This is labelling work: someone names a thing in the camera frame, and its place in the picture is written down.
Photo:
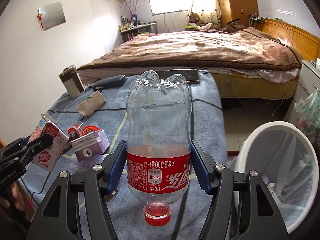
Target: blue blanket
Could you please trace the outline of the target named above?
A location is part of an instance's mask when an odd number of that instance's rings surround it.
[[[193,132],[202,150],[209,153],[217,163],[227,164],[227,150],[224,132],[223,114],[219,92],[214,79],[207,71],[199,71],[200,84],[190,85],[192,95]],[[120,140],[126,140],[128,122],[126,120],[126,98],[131,82],[139,76],[129,77],[119,88],[103,90],[106,99],[100,109],[89,117],[83,118],[76,112],[76,106],[93,93],[91,89],[82,96],[72,99],[65,93],[48,111],[57,126],[67,133],[68,128],[79,120],[85,125],[96,122],[108,136],[112,153]],[[51,173],[31,163],[21,180],[24,190],[32,195],[35,208],[38,207],[50,185],[61,171],[75,173],[72,165],[74,154],[69,150],[62,155]],[[153,227],[144,220],[143,204],[130,192],[127,186],[126,166],[120,178],[118,193],[107,203],[111,220],[119,240],[130,239],[171,239],[180,209],[181,199],[172,204],[172,215],[169,223],[162,227]],[[212,197],[207,196],[200,188],[192,170],[189,181],[188,197],[177,239],[198,239],[206,219]],[[90,239],[84,195],[79,194],[79,207],[83,237]]]

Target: person's hand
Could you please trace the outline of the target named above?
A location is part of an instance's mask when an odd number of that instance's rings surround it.
[[[16,182],[12,183],[12,188],[11,188],[11,194],[14,198],[14,206],[20,210],[24,211],[24,202],[22,199],[22,195],[19,191],[18,184]],[[10,203],[3,197],[0,197],[0,205],[3,206],[4,208],[9,208]]]

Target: screw head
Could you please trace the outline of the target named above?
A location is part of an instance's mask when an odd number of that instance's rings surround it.
[[[96,164],[96,165],[93,166],[93,169],[94,169],[95,171],[99,171],[99,170],[102,169],[102,166],[101,166],[100,164]]]
[[[223,171],[224,168],[225,168],[225,166],[223,164],[221,164],[221,163],[216,165],[216,169],[219,170],[219,171]]]
[[[60,172],[60,174],[59,174],[59,176],[61,177],[61,178],[64,178],[64,177],[66,177],[68,175],[68,172],[66,172],[66,171],[62,171],[62,172]]]
[[[257,177],[257,176],[258,176],[258,172],[252,170],[252,171],[250,171],[250,175],[251,175],[252,177]]]

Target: clear plastic bottle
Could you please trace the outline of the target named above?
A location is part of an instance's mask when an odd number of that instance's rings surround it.
[[[146,222],[165,225],[170,204],[189,183],[191,97],[186,79],[160,80],[146,71],[132,82],[127,98],[128,187],[145,204]]]

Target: wooden headboard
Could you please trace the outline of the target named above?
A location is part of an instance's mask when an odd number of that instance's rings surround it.
[[[307,61],[320,58],[320,38],[289,23],[265,19],[264,23],[255,23],[259,31],[269,33],[281,42],[292,46]]]

